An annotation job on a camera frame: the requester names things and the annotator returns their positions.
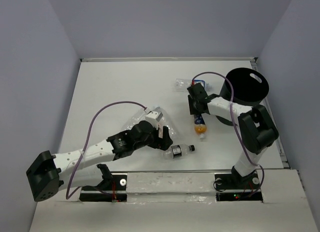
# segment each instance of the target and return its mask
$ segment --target plastic bottle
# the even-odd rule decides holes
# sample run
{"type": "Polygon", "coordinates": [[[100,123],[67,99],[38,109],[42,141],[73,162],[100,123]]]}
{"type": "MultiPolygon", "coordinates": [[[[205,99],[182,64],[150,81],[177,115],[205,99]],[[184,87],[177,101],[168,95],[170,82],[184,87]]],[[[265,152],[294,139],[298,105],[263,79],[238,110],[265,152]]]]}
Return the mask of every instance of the plastic bottle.
{"type": "Polygon", "coordinates": [[[201,114],[194,115],[194,131],[199,135],[200,140],[206,138],[207,126],[201,114]]]}
{"type": "MultiPolygon", "coordinates": [[[[187,88],[191,86],[191,83],[191,79],[177,78],[175,80],[175,91],[187,92],[187,88]]],[[[195,79],[194,83],[201,83],[205,91],[210,91],[212,89],[212,87],[204,80],[195,79]]]]}
{"type": "Polygon", "coordinates": [[[178,144],[171,146],[167,151],[163,152],[163,157],[166,160],[172,160],[180,157],[184,157],[190,152],[195,151],[194,145],[178,144]]]}

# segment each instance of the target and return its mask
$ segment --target bottle label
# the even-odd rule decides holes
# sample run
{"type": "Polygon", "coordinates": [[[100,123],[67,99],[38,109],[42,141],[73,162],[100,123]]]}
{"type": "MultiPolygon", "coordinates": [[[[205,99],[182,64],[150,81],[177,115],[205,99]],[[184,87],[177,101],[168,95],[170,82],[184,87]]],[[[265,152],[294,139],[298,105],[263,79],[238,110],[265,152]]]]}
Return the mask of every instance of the bottle label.
{"type": "Polygon", "coordinates": [[[172,149],[172,152],[173,152],[173,158],[182,156],[182,151],[181,151],[180,145],[171,146],[171,149],[172,149]]]}
{"type": "Polygon", "coordinates": [[[203,88],[206,89],[206,82],[204,80],[195,79],[194,83],[195,84],[200,83],[203,86],[203,88]]]}
{"type": "Polygon", "coordinates": [[[194,115],[194,124],[195,125],[205,125],[204,118],[202,117],[201,114],[199,115],[194,115]]]}

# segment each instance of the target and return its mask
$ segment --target orange juice bottle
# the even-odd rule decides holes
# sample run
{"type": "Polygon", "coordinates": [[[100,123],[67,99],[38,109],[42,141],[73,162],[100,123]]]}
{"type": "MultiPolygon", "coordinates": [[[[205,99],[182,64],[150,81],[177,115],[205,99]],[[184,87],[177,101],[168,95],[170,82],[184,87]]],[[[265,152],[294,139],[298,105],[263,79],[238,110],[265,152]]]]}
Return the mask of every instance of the orange juice bottle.
{"type": "Polygon", "coordinates": [[[205,132],[207,131],[207,126],[201,114],[194,115],[194,130],[199,135],[200,140],[206,138],[205,132]]]}

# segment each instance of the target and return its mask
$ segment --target metal edge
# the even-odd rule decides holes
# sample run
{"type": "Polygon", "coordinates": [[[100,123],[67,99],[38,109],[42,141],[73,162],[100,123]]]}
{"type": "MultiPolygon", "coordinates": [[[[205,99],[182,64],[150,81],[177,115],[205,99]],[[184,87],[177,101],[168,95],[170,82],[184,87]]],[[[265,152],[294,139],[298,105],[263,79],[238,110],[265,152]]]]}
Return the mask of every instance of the metal edge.
{"type": "Polygon", "coordinates": [[[297,174],[298,174],[298,176],[299,176],[299,180],[300,180],[300,183],[301,183],[301,186],[302,186],[303,190],[304,190],[304,191],[306,191],[306,188],[305,188],[304,182],[302,181],[302,178],[301,178],[300,171],[299,171],[299,170],[297,170],[296,172],[297,172],[297,174]]]}
{"type": "MultiPolygon", "coordinates": [[[[251,67],[253,70],[259,72],[259,69],[258,69],[258,65],[257,65],[257,58],[254,58],[254,59],[251,59],[250,60],[250,63],[251,63],[251,67]]],[[[265,105],[265,108],[266,110],[268,111],[268,113],[270,114],[271,116],[271,119],[273,120],[275,126],[276,125],[276,121],[275,121],[275,118],[274,118],[274,115],[271,111],[271,108],[270,108],[270,104],[269,104],[269,101],[268,101],[268,97],[266,97],[264,100],[263,100],[263,103],[265,105]]],[[[284,147],[282,145],[282,142],[281,142],[281,137],[279,135],[279,138],[275,141],[276,143],[276,146],[279,150],[279,154],[280,154],[280,157],[281,157],[281,161],[282,161],[282,164],[283,164],[283,168],[284,169],[291,169],[289,163],[288,163],[288,159],[287,159],[287,156],[286,156],[286,153],[285,153],[285,150],[284,150],[284,147]]]]}
{"type": "MultiPolygon", "coordinates": [[[[283,168],[268,168],[268,169],[265,169],[265,171],[278,171],[278,170],[283,170],[283,168]]],[[[226,174],[226,173],[231,174],[231,170],[218,170],[218,169],[216,169],[216,170],[177,170],[177,171],[167,171],[167,170],[164,170],[164,171],[127,171],[125,173],[116,172],[116,173],[112,173],[112,174],[113,175],[114,174],[118,174],[118,175],[127,175],[128,176],[129,174],[160,174],[160,173],[166,173],[166,174],[174,174],[174,173],[195,174],[195,173],[201,173],[201,174],[213,175],[212,178],[215,178],[215,175],[226,174]]],[[[129,180],[130,180],[130,177],[128,176],[127,177],[127,184],[128,184],[129,180]]],[[[226,191],[227,192],[228,191],[242,192],[243,189],[232,189],[232,190],[227,189],[226,191]]],[[[109,194],[112,193],[111,190],[104,190],[104,192],[109,193],[109,194]]],[[[100,193],[101,192],[96,191],[96,190],[81,190],[80,191],[80,194],[100,194],[100,193]]],[[[173,195],[173,194],[175,194],[175,195],[180,195],[180,194],[181,195],[185,195],[185,194],[188,194],[188,192],[186,192],[186,193],[184,193],[184,192],[183,193],[180,193],[180,192],[179,193],[176,193],[176,192],[173,192],[173,193],[171,193],[171,192],[169,192],[169,193],[160,192],[160,194],[159,194],[158,192],[152,192],[152,193],[150,193],[150,192],[145,192],[145,193],[144,192],[127,192],[126,190],[115,190],[115,193],[116,194],[127,194],[127,195],[143,195],[143,194],[146,194],[146,195],[165,195],[165,194],[169,194],[169,195],[173,195]]]]}
{"type": "MultiPolygon", "coordinates": [[[[265,168],[264,170],[276,171],[283,170],[283,168],[265,168]]],[[[114,171],[112,174],[134,174],[134,173],[209,173],[209,174],[221,174],[221,173],[231,173],[231,169],[204,169],[204,170],[137,170],[137,171],[114,171]]]]}
{"type": "Polygon", "coordinates": [[[123,57],[82,58],[81,62],[250,61],[254,57],[123,57]]]}

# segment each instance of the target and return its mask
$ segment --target black circular bin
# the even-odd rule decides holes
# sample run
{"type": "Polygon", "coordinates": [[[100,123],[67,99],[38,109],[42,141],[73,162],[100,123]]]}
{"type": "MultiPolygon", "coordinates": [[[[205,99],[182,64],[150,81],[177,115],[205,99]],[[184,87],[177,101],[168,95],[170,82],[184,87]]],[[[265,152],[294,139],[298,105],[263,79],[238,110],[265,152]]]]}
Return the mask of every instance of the black circular bin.
{"type": "MultiPolygon", "coordinates": [[[[256,106],[269,92],[266,78],[250,68],[235,68],[226,75],[226,78],[231,82],[234,90],[233,102],[240,105],[256,106]]],[[[220,96],[228,101],[231,99],[231,88],[226,81],[223,83],[220,96]]],[[[231,121],[220,116],[217,118],[223,124],[232,126],[231,121]]]]}

